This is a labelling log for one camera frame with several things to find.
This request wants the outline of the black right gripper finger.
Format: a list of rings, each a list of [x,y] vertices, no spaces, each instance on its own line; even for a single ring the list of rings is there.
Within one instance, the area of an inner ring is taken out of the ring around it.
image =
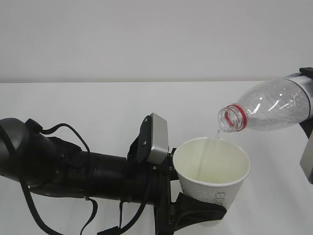
[[[312,131],[313,131],[313,119],[307,119],[301,123],[299,123],[299,125],[301,126],[301,128],[303,129],[303,131],[305,132],[307,138],[309,139]]]
[[[303,67],[299,69],[299,72],[308,78],[313,78],[313,68],[312,67]]]

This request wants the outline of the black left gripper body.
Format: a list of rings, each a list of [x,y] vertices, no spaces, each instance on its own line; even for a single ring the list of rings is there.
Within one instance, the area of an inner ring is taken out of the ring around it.
[[[173,164],[175,151],[176,149],[173,148],[167,154],[162,164],[156,166],[158,182],[156,198],[153,201],[156,235],[173,235],[177,230],[179,222],[180,196],[177,197],[175,202],[172,201],[171,196],[171,181],[178,179],[178,174]]]

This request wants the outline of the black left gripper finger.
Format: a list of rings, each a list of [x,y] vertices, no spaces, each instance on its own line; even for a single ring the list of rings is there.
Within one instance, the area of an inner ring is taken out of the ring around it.
[[[175,202],[170,205],[171,234],[185,227],[222,220],[226,214],[226,208],[207,202],[202,202],[179,193]]]

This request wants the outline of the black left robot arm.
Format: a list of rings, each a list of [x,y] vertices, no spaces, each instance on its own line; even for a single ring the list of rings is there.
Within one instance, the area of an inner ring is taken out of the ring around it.
[[[126,224],[102,231],[121,235],[142,215],[146,205],[154,207],[155,233],[175,231],[201,222],[218,221],[226,208],[180,193],[171,200],[171,182],[178,179],[174,152],[168,146],[165,119],[155,113],[146,116],[127,157],[93,153],[89,148],[53,136],[61,124],[44,129],[36,121],[16,118],[0,121],[0,174],[20,183],[29,211],[47,234],[55,231],[38,214],[32,194],[54,198],[83,198],[92,203],[96,216],[97,198],[139,203]]]

